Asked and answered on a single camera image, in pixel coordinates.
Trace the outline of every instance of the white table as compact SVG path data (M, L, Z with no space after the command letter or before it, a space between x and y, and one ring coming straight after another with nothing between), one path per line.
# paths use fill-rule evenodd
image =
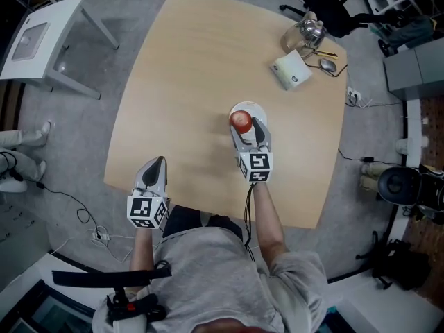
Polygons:
M24 83L39 86L47 83L50 85L61 83L81 94L100 99L100 92L80 84L53 68L68 32L80 12L93 26L98 28L114 49L119 48L119 43L103 25L102 21L94 16L84 0L64 0L37 10L26 18L6 58L0 80L19 79ZM45 23L49 25L35 55L28 59L13 60L14 52L24 32L31 27Z

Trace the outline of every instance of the chair leg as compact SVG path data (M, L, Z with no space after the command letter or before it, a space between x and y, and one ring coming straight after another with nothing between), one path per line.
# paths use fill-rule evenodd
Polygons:
M290 11L293 11L293 12L295 12L295 13L301 15L301 16L304 16L304 15L305 15L305 12L304 12L304 11L298 10L297 8L293 8L293 7L288 6L288 5L280 5L280 6L279 6L279 9L280 9L281 11L284 11L285 9L289 9Z

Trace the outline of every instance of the white plate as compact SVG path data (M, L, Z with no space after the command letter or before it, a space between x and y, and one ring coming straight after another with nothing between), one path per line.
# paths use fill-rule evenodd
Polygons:
M251 117L256 117L265 126L267 125L266 113L265 113L264 109L261 108L261 106L258 105L257 103L253 103L252 101L242 101L241 103L238 103L237 105L235 105L231 109L230 116L233 112L240 111L240 110L248 112ZM255 127L252 126L251 129L247 133L244 133L241 136L246 141L254 141L256 139Z

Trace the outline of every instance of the table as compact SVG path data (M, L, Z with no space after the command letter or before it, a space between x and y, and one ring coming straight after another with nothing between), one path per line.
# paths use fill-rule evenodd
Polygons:
M45 85L47 82L51 84L60 83L81 94L99 99L100 92L80 84L53 68L63 42L80 12L93 26L97 27L114 49L119 48L119 43L103 25L102 21L94 16L84 0L63 0L41 8L26 18L6 58L0 80L20 79L24 83L37 86ZM15 60L13 56L24 32L29 28L43 24L47 24L47 30L35 55L32 58Z
M123 93L105 183L130 191L136 172L163 155L173 203L243 218L248 184L234 159L228 113L254 101L268 116L268 185L281 222L316 227L336 161L347 73L332 78L314 69L284 91L269 65L285 55L280 38L293 24L235 0L166 0ZM346 64L337 44L325 39L321 49L338 54L338 69Z

